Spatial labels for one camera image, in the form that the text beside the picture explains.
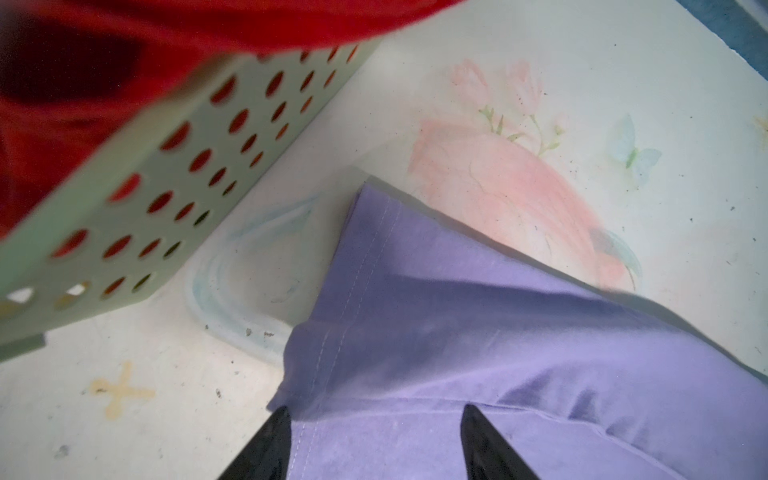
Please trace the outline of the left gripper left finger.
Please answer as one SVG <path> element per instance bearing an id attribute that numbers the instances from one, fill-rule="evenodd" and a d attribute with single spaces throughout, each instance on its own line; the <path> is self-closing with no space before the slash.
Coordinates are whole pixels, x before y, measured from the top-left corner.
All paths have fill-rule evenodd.
<path id="1" fill-rule="evenodd" d="M 286 406 L 275 410 L 219 480 L 285 480 L 291 458 L 291 415 Z"/>

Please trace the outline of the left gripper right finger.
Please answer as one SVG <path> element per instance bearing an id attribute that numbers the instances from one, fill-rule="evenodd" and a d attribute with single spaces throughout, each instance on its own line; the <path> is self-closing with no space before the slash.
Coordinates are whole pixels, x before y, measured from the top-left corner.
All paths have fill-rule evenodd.
<path id="1" fill-rule="evenodd" d="M 539 480 L 475 405 L 464 406 L 460 438 L 468 479 Z"/>

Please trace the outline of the purple t shirt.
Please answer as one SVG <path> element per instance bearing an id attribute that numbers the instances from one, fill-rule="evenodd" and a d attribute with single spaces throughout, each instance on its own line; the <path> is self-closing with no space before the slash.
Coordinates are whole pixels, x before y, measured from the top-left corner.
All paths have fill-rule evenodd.
<path id="1" fill-rule="evenodd" d="M 284 368 L 291 479 L 463 479 L 468 404 L 543 479 L 767 475 L 763 379 L 368 185 Z"/>

